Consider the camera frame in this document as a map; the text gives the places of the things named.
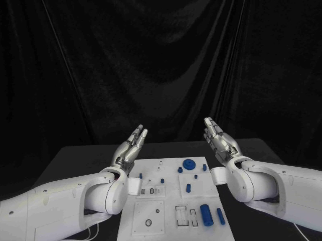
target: gray table surface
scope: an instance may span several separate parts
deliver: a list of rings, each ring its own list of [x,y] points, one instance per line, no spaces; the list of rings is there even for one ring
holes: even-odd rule
[[[260,139],[236,140],[243,155],[256,161],[285,164]],[[110,164],[112,154],[119,145],[64,147],[51,160],[33,187],[60,179],[97,173]],[[208,168],[220,167],[213,150],[205,141],[177,143],[145,143],[136,159],[205,157]],[[293,224],[269,214],[251,209],[231,196],[227,185],[217,186],[218,195],[228,219],[236,241],[247,240],[305,240]],[[94,240],[116,240],[120,214],[99,224],[99,235]],[[322,240],[322,232],[299,226],[310,241]],[[87,237],[87,231],[70,236],[74,239]]]

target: small blue cylinder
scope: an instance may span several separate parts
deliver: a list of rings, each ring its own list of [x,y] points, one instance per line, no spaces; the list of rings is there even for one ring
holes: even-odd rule
[[[214,224],[211,214],[210,214],[210,207],[208,205],[202,204],[201,207],[201,215],[202,215],[202,224],[204,226],[211,226]]]
[[[187,184],[187,192],[191,192],[191,184]]]
[[[217,208],[217,215],[218,215],[220,223],[221,223],[221,225],[224,225],[224,216],[223,216],[220,208]]]
[[[184,166],[184,168],[185,168],[187,170],[194,170],[194,168],[195,168],[195,162],[194,162],[194,160],[185,159],[185,160],[182,161],[182,166]]]

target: black backdrop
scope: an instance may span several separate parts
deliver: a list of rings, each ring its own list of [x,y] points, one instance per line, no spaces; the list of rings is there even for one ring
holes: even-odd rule
[[[207,116],[322,169],[322,1],[0,1],[0,184],[138,124],[201,140]]]

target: circular hole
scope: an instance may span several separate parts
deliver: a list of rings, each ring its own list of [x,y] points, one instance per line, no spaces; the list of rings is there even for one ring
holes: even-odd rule
[[[145,221],[145,225],[146,225],[148,227],[151,226],[151,220],[149,220],[149,219]]]

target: silver robot hand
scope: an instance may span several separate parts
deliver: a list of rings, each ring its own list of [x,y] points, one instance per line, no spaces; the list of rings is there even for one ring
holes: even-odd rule
[[[143,139],[146,137],[148,130],[143,129],[141,135],[142,125],[133,130],[129,138],[125,142],[119,145],[113,155],[112,155],[112,167],[120,168],[126,175],[129,174],[133,168],[133,160],[138,156]]]
[[[223,132],[221,128],[210,117],[204,118],[204,124],[207,127],[204,129],[205,141],[210,144],[218,162],[223,166],[225,166],[231,158],[243,155],[238,144],[228,134]]]

